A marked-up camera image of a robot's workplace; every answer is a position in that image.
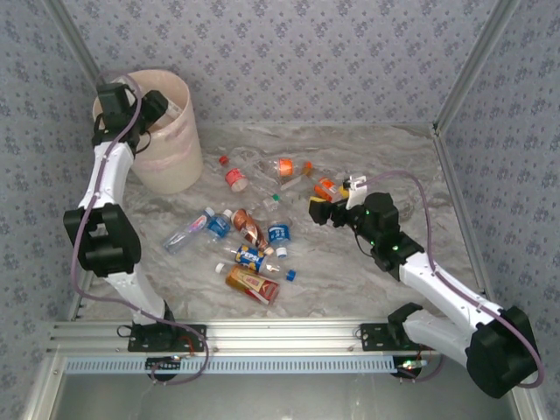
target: beverage bottle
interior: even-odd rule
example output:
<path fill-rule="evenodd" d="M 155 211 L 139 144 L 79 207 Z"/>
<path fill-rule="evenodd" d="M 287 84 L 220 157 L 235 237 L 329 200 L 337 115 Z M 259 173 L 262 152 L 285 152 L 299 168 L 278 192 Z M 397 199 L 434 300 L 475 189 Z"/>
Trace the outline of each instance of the beverage bottle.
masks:
<path fill-rule="evenodd" d="M 230 239 L 226 239 L 224 242 L 223 252 L 229 264 L 237 263 L 261 276 L 274 280 L 285 279 L 293 282 L 296 278 L 296 271 L 286 269 L 284 262 L 280 261 L 276 255 L 266 255 L 258 249 L 250 248 L 248 245 L 238 245 Z"/>
<path fill-rule="evenodd" d="M 319 170 L 313 168 L 306 175 L 314 184 L 314 191 L 321 199 L 332 203 L 343 199 L 342 193 L 336 184 Z"/>
<path fill-rule="evenodd" d="M 277 194 L 272 196 L 275 206 L 269 207 L 269 243 L 276 248 L 276 256 L 285 258 L 288 256 L 286 247 L 290 243 L 291 219 L 286 208 L 282 205 Z"/>
<path fill-rule="evenodd" d="M 214 216 L 214 210 L 207 207 L 196 219 L 181 226 L 163 241 L 163 246 L 170 254 L 177 254 L 204 229 Z"/>
<path fill-rule="evenodd" d="M 238 193 L 240 191 L 243 191 L 249 185 L 249 180 L 245 178 L 245 175 L 242 174 L 241 170 L 239 168 L 233 167 L 229 163 L 228 156 L 224 155 L 220 157 L 219 162 L 224 172 L 224 178 L 231 188 L 231 191 L 233 191 L 234 193 Z"/>
<path fill-rule="evenodd" d="M 263 305 L 270 305 L 276 298 L 280 284 L 259 276 L 253 270 L 237 264 L 216 265 L 216 273 L 227 272 L 226 284 L 241 293 L 244 293 Z"/>
<path fill-rule="evenodd" d="M 240 208 L 232 214 L 231 222 L 241 233 L 241 236 L 249 241 L 251 245 L 257 247 L 259 251 L 264 252 L 266 255 L 274 253 L 274 249 L 264 237 L 263 231 L 244 208 Z"/>
<path fill-rule="evenodd" d="M 231 229 L 231 225 L 229 224 L 231 216 L 231 210 L 226 209 L 224 213 L 215 215 L 210 219 L 206 226 L 206 231 L 210 234 L 213 242 L 219 241 L 228 235 Z"/>
<path fill-rule="evenodd" d="M 276 179 L 299 175 L 308 164 L 310 165 L 309 162 L 294 162 L 294 160 L 287 157 L 279 157 L 262 162 L 265 173 Z"/>

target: patterned wallpaper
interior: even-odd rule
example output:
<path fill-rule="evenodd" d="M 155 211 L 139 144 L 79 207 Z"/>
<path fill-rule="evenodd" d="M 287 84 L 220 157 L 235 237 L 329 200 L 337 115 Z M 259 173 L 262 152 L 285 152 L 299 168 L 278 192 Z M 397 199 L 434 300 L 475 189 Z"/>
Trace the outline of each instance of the patterned wallpaper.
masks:
<path fill-rule="evenodd" d="M 435 119 L 494 0 L 64 0 L 104 68 L 165 67 L 198 123 Z"/>
<path fill-rule="evenodd" d="M 62 214 L 91 171 L 94 93 L 41 2 L 3 0 L 0 15 L 0 418 L 15 420 L 72 297 Z"/>
<path fill-rule="evenodd" d="M 532 320 L 560 418 L 560 3 L 522 0 L 445 138 L 496 297 Z"/>

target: white cable tray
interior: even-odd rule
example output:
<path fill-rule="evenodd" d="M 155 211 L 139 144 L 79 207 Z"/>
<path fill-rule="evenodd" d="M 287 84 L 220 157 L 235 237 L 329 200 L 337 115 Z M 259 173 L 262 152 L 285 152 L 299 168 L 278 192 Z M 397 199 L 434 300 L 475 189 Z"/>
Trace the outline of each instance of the white cable tray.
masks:
<path fill-rule="evenodd" d="M 185 359 L 180 367 L 173 366 L 174 374 L 194 374 L 203 362 L 202 357 Z M 69 357 L 65 373 L 91 374 L 146 374 L 145 357 Z M 171 373 L 158 370 L 156 373 Z M 214 357 L 208 362 L 206 374 L 380 374 L 396 372 L 392 356 L 360 355 L 355 357 Z"/>

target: blue label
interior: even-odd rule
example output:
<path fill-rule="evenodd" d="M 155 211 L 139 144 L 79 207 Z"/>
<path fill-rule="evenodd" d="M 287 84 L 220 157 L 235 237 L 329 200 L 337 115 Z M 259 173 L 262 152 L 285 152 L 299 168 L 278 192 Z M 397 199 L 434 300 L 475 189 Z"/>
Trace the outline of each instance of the blue label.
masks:
<path fill-rule="evenodd" d="M 287 225 L 272 225 L 269 227 L 269 242 L 289 240 L 290 228 Z"/>
<path fill-rule="evenodd" d="M 235 254 L 235 262 L 249 269 L 259 272 L 261 265 L 263 265 L 266 255 L 258 249 L 249 248 L 247 245 L 241 245 Z"/>
<path fill-rule="evenodd" d="M 229 223 L 220 216 L 214 216 L 208 223 L 207 228 L 214 232 L 216 236 L 223 238 L 228 234 L 230 226 Z"/>

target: trash bin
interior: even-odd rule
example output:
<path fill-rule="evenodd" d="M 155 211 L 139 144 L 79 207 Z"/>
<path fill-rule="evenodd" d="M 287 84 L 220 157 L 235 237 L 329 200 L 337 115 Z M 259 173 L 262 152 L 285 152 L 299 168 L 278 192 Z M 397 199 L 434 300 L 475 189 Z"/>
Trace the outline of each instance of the trash bin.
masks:
<path fill-rule="evenodd" d="M 141 70 L 130 76 L 143 88 L 143 94 L 159 90 L 183 109 L 175 121 L 151 132 L 151 140 L 147 134 L 141 136 L 138 150 L 150 144 L 136 154 L 132 171 L 154 193 L 183 191 L 196 182 L 203 167 L 189 88 L 180 77 L 166 70 Z M 94 119 L 101 111 L 96 98 Z"/>

